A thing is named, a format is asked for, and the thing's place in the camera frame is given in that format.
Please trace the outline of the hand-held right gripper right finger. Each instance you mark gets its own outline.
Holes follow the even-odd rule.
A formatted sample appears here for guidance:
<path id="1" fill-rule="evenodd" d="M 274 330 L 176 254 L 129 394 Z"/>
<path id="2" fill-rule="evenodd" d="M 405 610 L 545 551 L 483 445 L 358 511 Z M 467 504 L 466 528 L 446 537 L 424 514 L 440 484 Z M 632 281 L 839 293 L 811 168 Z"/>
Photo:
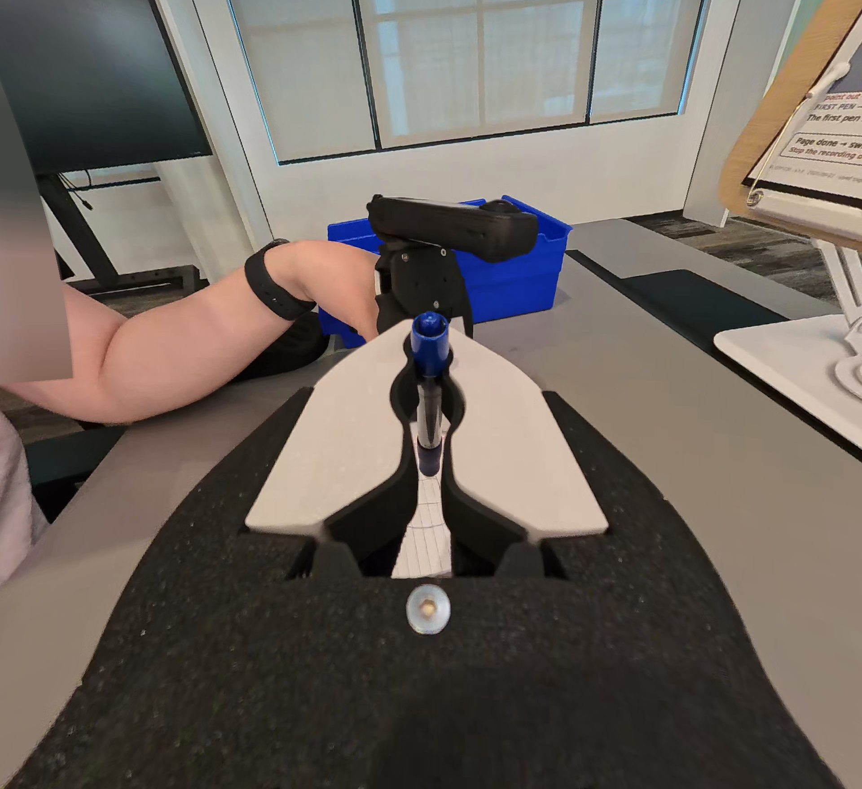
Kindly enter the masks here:
<path id="1" fill-rule="evenodd" d="M 449 337 L 443 516 L 496 567 L 513 544 L 598 536 L 609 522 L 541 388 L 462 333 Z"/>

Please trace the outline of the blue pen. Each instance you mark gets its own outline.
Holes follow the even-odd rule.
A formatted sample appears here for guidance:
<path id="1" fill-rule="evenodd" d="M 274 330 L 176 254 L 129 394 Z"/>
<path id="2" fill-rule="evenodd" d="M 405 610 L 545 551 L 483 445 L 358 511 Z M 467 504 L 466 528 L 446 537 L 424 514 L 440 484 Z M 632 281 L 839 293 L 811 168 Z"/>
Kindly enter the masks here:
<path id="1" fill-rule="evenodd" d="M 418 468 L 426 478 L 440 470 L 443 450 L 443 374 L 449 361 L 448 322 L 437 312 L 418 315 L 410 331 L 418 402 L 416 408 Z"/>

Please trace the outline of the lined white notepad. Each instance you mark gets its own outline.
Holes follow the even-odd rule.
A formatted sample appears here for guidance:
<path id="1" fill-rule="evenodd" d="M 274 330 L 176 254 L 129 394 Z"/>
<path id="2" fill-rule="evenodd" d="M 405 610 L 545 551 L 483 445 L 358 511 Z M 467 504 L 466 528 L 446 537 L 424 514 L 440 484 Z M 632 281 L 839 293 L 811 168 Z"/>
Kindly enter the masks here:
<path id="1" fill-rule="evenodd" d="M 404 534 L 392 579 L 452 576 L 451 535 L 443 517 L 440 478 L 419 475 L 416 508 Z"/>

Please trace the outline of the person's left forearm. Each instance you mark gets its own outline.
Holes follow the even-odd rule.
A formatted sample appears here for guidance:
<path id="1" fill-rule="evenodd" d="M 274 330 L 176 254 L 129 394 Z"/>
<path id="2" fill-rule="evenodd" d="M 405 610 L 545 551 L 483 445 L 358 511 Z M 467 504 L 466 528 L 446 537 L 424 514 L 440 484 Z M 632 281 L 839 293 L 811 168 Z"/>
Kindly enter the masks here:
<path id="1" fill-rule="evenodd" d="M 229 383 L 292 327 L 239 271 L 130 319 L 63 287 L 72 375 L 2 389 L 75 420 L 126 424 L 188 406 Z"/>

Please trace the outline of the person's left hand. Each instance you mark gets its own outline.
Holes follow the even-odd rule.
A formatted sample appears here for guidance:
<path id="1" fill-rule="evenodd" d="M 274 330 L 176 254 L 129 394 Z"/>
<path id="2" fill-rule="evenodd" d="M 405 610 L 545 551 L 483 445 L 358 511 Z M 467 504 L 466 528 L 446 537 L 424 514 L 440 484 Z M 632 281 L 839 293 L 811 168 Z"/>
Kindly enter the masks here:
<path id="1" fill-rule="evenodd" d="M 378 336 L 377 255 L 324 241 L 302 241 L 288 251 L 288 292 L 313 300 L 366 341 Z"/>

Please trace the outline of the blue plastic bin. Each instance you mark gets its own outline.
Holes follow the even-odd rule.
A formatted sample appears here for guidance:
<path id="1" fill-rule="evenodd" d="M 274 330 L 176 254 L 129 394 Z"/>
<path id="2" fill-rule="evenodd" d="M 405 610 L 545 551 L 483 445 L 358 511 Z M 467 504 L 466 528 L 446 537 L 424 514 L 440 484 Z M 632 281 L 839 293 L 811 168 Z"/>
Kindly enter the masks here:
<path id="1" fill-rule="evenodd" d="M 511 203 L 524 213 L 532 213 L 538 221 L 536 244 L 525 256 L 505 263 L 485 263 L 477 256 L 456 254 L 471 300 L 474 323 L 502 320 L 554 305 L 559 273 L 567 250 L 568 236 L 573 227 L 543 213 L 533 206 L 507 194 L 502 201 Z M 329 224 L 329 241 L 379 254 L 381 242 L 372 231 L 369 219 L 356 219 Z M 364 340 L 349 326 L 322 309 L 318 310 L 324 335 L 338 335 L 346 348 L 364 344 Z"/>

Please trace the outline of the black wristband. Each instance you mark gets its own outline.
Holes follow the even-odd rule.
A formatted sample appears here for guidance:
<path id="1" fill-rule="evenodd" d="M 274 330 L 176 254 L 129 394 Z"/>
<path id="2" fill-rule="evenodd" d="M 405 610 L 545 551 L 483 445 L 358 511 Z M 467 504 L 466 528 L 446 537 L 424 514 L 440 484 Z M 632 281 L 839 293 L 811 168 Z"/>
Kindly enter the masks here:
<path id="1" fill-rule="evenodd" d="M 278 285 L 271 277 L 265 264 L 266 254 L 275 248 L 288 245 L 285 238 L 276 238 L 253 255 L 249 256 L 244 263 L 244 275 L 248 287 L 255 297 L 281 320 L 293 323 L 304 314 L 316 309 L 317 303 L 313 300 L 301 300 L 296 298 L 288 290 Z"/>

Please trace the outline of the large gridded window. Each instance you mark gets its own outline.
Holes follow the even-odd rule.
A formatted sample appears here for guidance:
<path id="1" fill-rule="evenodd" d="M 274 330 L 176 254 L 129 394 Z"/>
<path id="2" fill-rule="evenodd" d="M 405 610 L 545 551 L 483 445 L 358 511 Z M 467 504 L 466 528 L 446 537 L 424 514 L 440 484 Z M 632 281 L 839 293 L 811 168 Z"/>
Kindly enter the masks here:
<path id="1" fill-rule="evenodd" d="M 706 0 L 226 0 L 276 162 L 678 112 Z"/>

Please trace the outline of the black mat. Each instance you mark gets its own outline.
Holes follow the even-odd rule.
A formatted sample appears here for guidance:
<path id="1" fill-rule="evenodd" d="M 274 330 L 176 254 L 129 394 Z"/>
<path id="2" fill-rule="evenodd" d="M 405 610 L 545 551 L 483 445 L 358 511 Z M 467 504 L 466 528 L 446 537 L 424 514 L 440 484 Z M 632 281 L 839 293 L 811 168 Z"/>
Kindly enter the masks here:
<path id="1" fill-rule="evenodd" d="M 787 321 L 787 318 L 687 269 L 624 278 L 620 284 L 653 316 L 716 353 L 716 335 Z"/>

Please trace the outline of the person's white shirt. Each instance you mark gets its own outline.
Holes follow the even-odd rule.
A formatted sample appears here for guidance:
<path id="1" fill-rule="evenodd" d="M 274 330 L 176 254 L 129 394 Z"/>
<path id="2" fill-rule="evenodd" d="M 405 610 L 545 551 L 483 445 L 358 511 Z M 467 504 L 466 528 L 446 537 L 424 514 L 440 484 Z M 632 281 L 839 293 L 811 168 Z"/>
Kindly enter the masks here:
<path id="1" fill-rule="evenodd" d="M 1 583 L 22 564 L 48 528 L 31 487 L 24 445 L 1 414 Z"/>

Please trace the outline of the metal page holder clip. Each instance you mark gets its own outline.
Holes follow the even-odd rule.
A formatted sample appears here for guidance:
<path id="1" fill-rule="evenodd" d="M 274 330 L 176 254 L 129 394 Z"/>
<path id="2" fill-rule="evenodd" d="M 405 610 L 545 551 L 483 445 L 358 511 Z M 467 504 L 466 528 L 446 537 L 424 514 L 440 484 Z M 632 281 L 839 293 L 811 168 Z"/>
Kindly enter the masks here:
<path id="1" fill-rule="evenodd" d="M 765 171 L 770 168 L 770 162 L 773 157 L 777 153 L 780 153 L 780 151 L 788 144 L 789 140 L 791 140 L 804 125 L 811 113 L 815 111 L 816 107 L 829 93 L 831 87 L 849 73 L 851 66 L 852 65 L 849 60 L 834 62 L 829 66 L 821 79 L 804 95 L 803 99 L 794 109 L 792 115 L 789 116 L 787 121 L 784 123 L 782 129 L 761 158 L 760 166 L 755 168 L 755 177 L 752 180 L 746 200 L 748 208 L 754 209 L 763 199 L 764 191 L 760 190 L 760 184 Z"/>

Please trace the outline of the wooden document board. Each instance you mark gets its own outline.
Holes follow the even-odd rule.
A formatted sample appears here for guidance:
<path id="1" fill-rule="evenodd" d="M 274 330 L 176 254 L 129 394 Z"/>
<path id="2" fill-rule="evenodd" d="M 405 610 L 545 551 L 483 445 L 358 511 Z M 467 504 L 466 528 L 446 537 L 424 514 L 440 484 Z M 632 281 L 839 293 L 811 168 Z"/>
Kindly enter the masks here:
<path id="1" fill-rule="evenodd" d="M 760 187 L 763 199 L 750 209 L 746 205 L 750 187 L 744 183 L 804 95 L 827 69 L 857 19 L 861 19 L 861 0 L 823 0 L 812 16 L 721 172 L 720 200 L 729 213 L 860 251 L 861 202 L 856 208 Z"/>

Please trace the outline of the black monitor stand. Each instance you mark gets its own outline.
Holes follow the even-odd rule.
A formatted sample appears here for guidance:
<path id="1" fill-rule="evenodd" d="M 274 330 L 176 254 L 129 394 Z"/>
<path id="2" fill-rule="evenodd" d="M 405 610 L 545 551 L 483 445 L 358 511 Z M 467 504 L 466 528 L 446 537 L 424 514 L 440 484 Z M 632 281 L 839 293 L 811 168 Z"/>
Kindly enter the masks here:
<path id="1" fill-rule="evenodd" d="M 70 188 L 59 175 L 38 175 L 37 188 L 41 199 L 57 219 L 60 228 L 72 246 L 82 257 L 95 276 L 89 280 L 70 281 L 69 284 L 82 294 L 91 297 L 130 293 L 135 290 L 178 288 L 182 296 L 193 294 L 209 282 L 202 278 L 193 265 L 161 267 L 129 274 L 120 274 L 106 251 L 86 222 L 78 205 L 73 201 Z"/>

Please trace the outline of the black monitor screen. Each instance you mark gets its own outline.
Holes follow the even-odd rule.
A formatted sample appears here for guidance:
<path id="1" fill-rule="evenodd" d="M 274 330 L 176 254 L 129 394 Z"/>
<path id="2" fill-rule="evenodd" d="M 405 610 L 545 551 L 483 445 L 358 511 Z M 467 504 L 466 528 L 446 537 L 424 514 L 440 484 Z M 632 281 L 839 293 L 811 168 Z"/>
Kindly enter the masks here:
<path id="1" fill-rule="evenodd" d="M 35 175 L 211 155 L 155 0 L 1 0 L 1 41 Z"/>

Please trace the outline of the printed instruction sheet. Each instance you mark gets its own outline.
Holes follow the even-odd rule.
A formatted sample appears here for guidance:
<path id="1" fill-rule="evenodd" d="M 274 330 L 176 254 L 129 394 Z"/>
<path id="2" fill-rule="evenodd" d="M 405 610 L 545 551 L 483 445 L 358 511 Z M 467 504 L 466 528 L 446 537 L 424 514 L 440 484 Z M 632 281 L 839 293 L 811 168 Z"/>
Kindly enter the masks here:
<path id="1" fill-rule="evenodd" d="M 860 208 L 861 19 L 744 181 Z"/>

